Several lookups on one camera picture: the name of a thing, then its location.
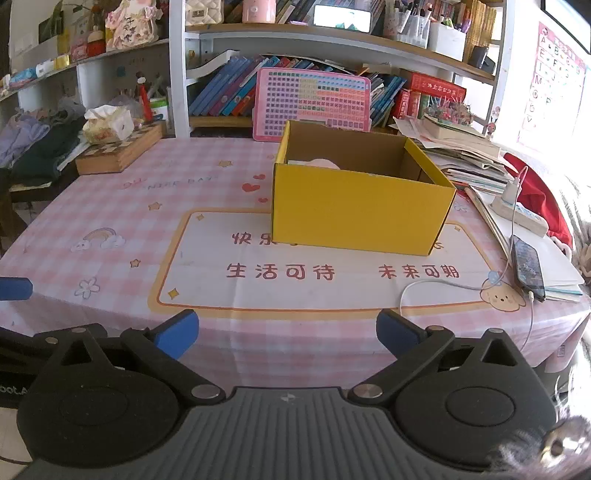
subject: yellow cardboard box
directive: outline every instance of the yellow cardboard box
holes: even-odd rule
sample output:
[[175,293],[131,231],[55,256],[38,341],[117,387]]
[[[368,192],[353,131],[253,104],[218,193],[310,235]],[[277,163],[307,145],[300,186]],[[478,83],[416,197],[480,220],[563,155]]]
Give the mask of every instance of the yellow cardboard box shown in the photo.
[[[290,164],[327,158],[341,170]],[[428,255],[456,189],[408,138],[289,122],[273,175],[275,242]]]

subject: marker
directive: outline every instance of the marker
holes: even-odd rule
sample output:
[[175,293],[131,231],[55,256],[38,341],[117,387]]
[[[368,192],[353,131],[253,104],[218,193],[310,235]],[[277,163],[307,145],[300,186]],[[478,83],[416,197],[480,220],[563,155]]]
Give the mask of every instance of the marker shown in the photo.
[[402,31],[404,30],[404,27],[406,27],[406,24],[408,22],[408,19],[410,17],[413,7],[414,7],[414,3],[411,2],[410,4],[408,4],[408,8],[403,13],[400,23],[398,24],[398,29],[397,29],[398,33],[402,33]]

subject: smartphone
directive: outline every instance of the smartphone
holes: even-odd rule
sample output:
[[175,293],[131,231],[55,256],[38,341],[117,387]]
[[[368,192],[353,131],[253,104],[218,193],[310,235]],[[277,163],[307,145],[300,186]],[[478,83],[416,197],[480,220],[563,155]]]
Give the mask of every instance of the smartphone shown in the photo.
[[515,281],[525,291],[531,291],[536,300],[544,301],[546,299],[546,290],[538,252],[518,236],[513,235],[512,238],[511,257],[515,271]]

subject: charging cable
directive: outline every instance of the charging cable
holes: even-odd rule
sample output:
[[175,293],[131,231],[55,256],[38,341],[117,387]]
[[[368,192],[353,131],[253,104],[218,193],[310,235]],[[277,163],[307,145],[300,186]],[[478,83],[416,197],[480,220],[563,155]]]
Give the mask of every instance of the charging cable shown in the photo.
[[[419,285],[421,283],[443,283],[445,285],[450,285],[452,287],[465,288],[466,290],[484,291],[484,290],[489,290],[490,288],[496,287],[498,284],[500,284],[502,282],[503,278],[505,278],[505,275],[507,274],[507,271],[509,270],[509,263],[511,260],[511,251],[513,250],[513,243],[514,243],[513,233],[514,233],[514,229],[515,229],[515,212],[517,211],[517,198],[519,197],[519,193],[521,191],[521,186],[523,185],[523,182],[525,180],[525,176],[527,175],[528,170],[529,170],[529,168],[526,165],[519,172],[519,174],[515,177],[514,181],[508,184],[508,188],[510,188],[511,190],[515,190],[515,199],[514,199],[515,201],[513,202],[513,215],[511,217],[511,239],[509,241],[509,254],[507,255],[507,263],[505,264],[505,269],[503,270],[503,273],[499,276],[497,281],[494,283],[491,282],[491,284],[488,285],[487,287],[473,287],[471,285],[463,285],[461,283],[455,283],[455,282],[452,282],[449,280],[444,280],[442,278],[429,278],[426,280],[417,280],[416,282],[409,283],[402,290],[402,293],[400,295],[400,306],[398,308],[400,316],[404,316],[404,315],[402,315],[402,304],[404,301],[404,296],[405,296],[406,292],[408,291],[408,289],[410,287],[414,287],[415,285]],[[525,343],[523,344],[521,349],[519,349],[519,351],[523,351],[523,349],[525,348],[527,342],[530,339],[531,331],[533,330],[533,327],[534,327],[534,294],[533,294],[533,292],[530,291],[530,292],[528,292],[528,295],[529,295],[529,298],[531,301],[530,331],[527,334],[527,338],[525,339]]]

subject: cartoon dog print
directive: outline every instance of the cartoon dog print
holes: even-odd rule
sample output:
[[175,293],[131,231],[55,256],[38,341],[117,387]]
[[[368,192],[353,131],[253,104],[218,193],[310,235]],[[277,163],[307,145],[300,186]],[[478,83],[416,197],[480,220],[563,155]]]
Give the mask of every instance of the cartoon dog print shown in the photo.
[[525,307],[525,300],[519,293],[517,293],[511,285],[505,282],[501,282],[492,288],[490,287],[491,282],[485,280],[482,284],[482,288],[486,290],[480,291],[480,297],[482,300],[490,304],[495,310],[500,312],[517,312],[520,307]]

